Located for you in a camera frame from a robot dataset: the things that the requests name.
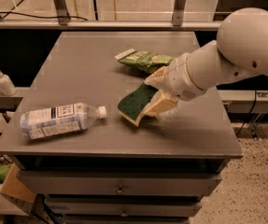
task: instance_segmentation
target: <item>plastic bottle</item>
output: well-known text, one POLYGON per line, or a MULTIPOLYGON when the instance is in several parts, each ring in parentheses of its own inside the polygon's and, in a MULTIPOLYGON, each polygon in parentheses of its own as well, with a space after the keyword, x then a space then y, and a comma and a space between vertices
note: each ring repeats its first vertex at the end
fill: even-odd
POLYGON ((95 108, 83 103, 34 110, 21 115, 22 135, 37 139, 85 130, 105 117, 104 106, 95 108))
POLYGON ((9 76, 0 71, 0 90, 5 96, 11 96, 16 93, 16 88, 9 76))

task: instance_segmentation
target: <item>black cable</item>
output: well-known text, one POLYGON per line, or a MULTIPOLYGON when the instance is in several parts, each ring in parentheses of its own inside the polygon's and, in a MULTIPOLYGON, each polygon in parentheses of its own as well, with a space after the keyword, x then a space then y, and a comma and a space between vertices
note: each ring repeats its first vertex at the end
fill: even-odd
POLYGON ((34 211, 32 211, 31 214, 37 217, 38 219, 42 220, 44 223, 49 224, 49 222, 46 219, 42 218, 39 214, 35 213, 34 211))
MULTIPOLYGON (((256 105, 256 101, 257 101, 257 91, 255 90, 254 102, 253 102, 252 107, 250 108, 250 110, 247 113, 247 117, 249 117, 250 114, 252 113, 252 111, 253 111, 253 109, 254 109, 254 107, 256 105)), ((246 121, 247 121, 247 119, 244 120, 244 122, 243 122, 242 126, 240 127, 239 131, 235 134, 236 136, 242 131, 242 129, 244 128, 244 125, 245 125, 246 121)))
POLYGON ((53 16, 53 17, 43 17, 43 16, 36 16, 36 15, 31 15, 31 14, 26 14, 26 13, 21 13, 21 12, 15 12, 15 11, 0 11, 0 14, 6 13, 8 14, 16 14, 16 15, 21 15, 21 16, 26 16, 26 17, 31 17, 31 18, 37 18, 37 19, 64 19, 64 18, 72 18, 72 19, 82 19, 84 21, 87 21, 88 19, 83 18, 83 17, 78 17, 78 16, 53 16))

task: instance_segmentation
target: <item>cardboard box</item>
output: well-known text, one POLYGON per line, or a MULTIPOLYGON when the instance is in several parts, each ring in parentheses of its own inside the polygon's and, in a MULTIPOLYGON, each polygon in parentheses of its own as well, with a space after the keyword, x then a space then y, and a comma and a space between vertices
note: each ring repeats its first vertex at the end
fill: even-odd
MULTIPOLYGON (((0 133, 6 122, 0 114, 0 133)), ((35 202, 35 194, 26 188, 17 178, 19 168, 13 164, 3 184, 0 184, 0 215, 29 216, 35 202)))

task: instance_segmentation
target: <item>green sponge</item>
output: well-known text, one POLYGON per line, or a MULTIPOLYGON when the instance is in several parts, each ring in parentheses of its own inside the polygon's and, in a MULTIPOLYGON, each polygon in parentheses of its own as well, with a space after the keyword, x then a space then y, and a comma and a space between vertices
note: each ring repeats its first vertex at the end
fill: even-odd
POLYGON ((137 90, 121 99, 118 110, 132 124, 139 126, 144 116, 154 117, 176 105, 177 100, 143 82, 137 90))

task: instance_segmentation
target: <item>desk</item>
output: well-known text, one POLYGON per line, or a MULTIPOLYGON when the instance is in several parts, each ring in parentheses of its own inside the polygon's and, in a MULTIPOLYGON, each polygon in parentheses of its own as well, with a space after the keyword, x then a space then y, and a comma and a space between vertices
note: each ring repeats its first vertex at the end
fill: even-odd
POLYGON ((145 74, 114 56, 130 48, 171 56, 197 49, 190 32, 62 33, 0 139, 18 178, 66 223, 188 223, 242 151, 215 88, 140 127, 118 102, 145 74), (26 141, 21 114, 77 102, 105 105, 83 133, 26 141))

